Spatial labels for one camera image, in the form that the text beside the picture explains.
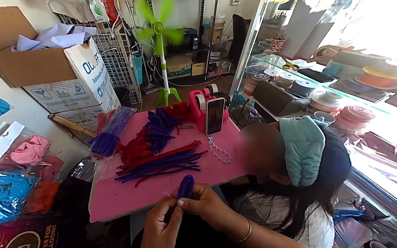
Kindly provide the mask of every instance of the pink tape dispenser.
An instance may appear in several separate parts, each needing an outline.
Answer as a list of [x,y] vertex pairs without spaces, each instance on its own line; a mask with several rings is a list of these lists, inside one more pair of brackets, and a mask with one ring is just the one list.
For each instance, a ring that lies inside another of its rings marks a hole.
[[[196,122],[197,128],[201,132],[205,132],[205,121],[206,121],[206,102],[211,99],[218,98],[216,93],[218,87],[215,83],[210,84],[208,87],[202,90],[193,90],[189,92],[189,106],[191,110],[192,119]],[[223,111],[223,121],[229,118],[228,108],[225,106]]]

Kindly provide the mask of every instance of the hand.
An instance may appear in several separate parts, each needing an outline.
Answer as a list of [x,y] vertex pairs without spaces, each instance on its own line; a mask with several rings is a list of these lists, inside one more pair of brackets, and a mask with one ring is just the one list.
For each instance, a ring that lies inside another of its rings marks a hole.
[[[175,207],[169,224],[164,223],[169,207]],[[183,211],[176,198],[165,196],[146,215],[141,248],[173,248],[182,222]]]
[[[175,189],[171,197],[177,197],[178,192],[179,189]],[[228,220],[239,216],[207,184],[194,184],[190,198],[180,198],[177,205],[183,210],[199,214],[216,231],[223,231],[227,228]]]

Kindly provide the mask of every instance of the wire grid rack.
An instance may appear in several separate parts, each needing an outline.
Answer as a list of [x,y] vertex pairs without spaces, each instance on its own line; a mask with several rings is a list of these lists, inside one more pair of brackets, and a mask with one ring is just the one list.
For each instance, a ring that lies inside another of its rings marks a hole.
[[81,23],[69,16],[57,15],[65,24],[98,28],[99,34],[93,36],[93,39],[101,53],[113,87],[127,87],[130,92],[131,103],[142,103],[140,88],[135,79],[137,73],[135,72],[129,36],[123,23],[120,20],[114,22],[113,25],[110,22]]

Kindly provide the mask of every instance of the black office chair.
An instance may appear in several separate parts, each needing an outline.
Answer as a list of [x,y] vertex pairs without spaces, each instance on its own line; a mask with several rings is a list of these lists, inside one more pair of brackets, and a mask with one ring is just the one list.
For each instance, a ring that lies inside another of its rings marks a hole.
[[237,14],[232,15],[232,26],[234,38],[231,48],[229,48],[228,57],[233,66],[236,67],[243,51],[244,41],[246,40],[247,26],[245,19]]

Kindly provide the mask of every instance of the beaded phone strap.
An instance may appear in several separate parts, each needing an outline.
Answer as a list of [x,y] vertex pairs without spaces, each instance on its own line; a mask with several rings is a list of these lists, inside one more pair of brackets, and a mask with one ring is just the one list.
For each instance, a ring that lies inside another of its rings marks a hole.
[[[208,136],[208,139],[209,139],[209,149],[211,149],[212,153],[218,158],[218,160],[222,161],[222,162],[225,163],[225,164],[229,164],[229,163],[232,161],[231,155],[229,155],[229,153],[226,152],[225,150],[223,150],[223,149],[221,149],[221,148],[218,148],[218,147],[214,144],[214,142],[212,142],[212,137],[211,137],[211,136]],[[220,156],[218,156],[218,154],[216,154],[216,153],[212,150],[212,147],[215,147],[217,150],[219,150],[219,151],[221,151],[222,153],[228,155],[229,160],[228,160],[228,161],[223,160]]]

